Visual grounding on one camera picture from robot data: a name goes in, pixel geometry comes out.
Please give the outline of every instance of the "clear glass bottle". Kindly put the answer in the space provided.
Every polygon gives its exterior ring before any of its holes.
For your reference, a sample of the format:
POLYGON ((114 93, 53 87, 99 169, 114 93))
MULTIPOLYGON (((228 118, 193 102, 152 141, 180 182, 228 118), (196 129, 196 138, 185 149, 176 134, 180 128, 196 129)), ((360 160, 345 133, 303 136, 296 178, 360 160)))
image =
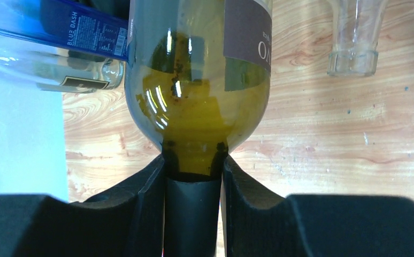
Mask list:
POLYGON ((375 74, 380 27, 388 0, 328 0, 333 9, 333 49, 328 75, 375 74))
POLYGON ((124 62, 0 35, 0 81, 45 91, 117 88, 124 62))

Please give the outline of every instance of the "upside-down bottle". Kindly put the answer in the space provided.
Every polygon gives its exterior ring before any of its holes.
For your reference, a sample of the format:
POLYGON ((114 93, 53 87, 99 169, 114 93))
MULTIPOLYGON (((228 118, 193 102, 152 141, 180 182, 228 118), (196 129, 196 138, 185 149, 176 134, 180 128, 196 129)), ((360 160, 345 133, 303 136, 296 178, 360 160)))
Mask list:
POLYGON ((126 99, 161 150, 164 255, 215 256, 224 160, 269 99, 272 1, 135 0, 126 99))
POLYGON ((332 77, 375 74, 380 27, 388 0, 328 0, 333 9, 332 77))

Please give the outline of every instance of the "wine bottle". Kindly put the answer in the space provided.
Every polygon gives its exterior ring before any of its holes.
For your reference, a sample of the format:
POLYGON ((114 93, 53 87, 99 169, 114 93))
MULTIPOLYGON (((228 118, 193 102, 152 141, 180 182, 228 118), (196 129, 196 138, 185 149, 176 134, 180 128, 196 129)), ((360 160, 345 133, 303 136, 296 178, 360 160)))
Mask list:
POLYGON ((265 112, 271 1, 135 0, 125 90, 168 177, 165 256, 214 256, 224 160, 265 112))

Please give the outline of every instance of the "black foam holder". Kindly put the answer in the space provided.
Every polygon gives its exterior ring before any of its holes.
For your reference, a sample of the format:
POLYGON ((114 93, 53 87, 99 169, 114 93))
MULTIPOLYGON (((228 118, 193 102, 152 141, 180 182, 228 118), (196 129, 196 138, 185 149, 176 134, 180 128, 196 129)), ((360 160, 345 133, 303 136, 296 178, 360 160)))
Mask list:
MULTIPOLYGON (((0 195, 0 257, 161 256, 163 163, 158 156, 85 202, 0 195)), ((283 198, 228 157, 221 212, 227 257, 414 257, 414 202, 403 197, 283 198)))

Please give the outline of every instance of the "wood grain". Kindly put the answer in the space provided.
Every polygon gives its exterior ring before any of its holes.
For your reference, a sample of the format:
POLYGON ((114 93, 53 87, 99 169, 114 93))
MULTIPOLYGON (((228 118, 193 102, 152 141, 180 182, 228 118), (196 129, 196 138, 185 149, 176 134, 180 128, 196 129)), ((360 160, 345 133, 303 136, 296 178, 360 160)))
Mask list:
MULTIPOLYGON (((325 0, 274 0, 271 97, 254 134, 231 154, 280 195, 341 193, 414 199, 414 1, 391 0, 374 77, 329 78, 325 0)), ((146 166, 158 151, 123 89, 64 95, 70 200, 146 166)), ((224 256, 221 225, 218 256, 224 256)))

